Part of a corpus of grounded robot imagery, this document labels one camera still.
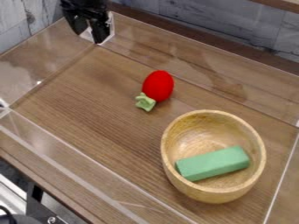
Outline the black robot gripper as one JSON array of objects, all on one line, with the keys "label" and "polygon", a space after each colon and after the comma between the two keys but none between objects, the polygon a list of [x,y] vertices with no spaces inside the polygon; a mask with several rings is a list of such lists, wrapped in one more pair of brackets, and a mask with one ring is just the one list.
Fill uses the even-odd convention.
[{"label": "black robot gripper", "polygon": [[94,42],[101,44],[110,36],[109,0],[61,0],[63,16],[70,28],[81,35],[89,29],[86,18],[91,18]]}]

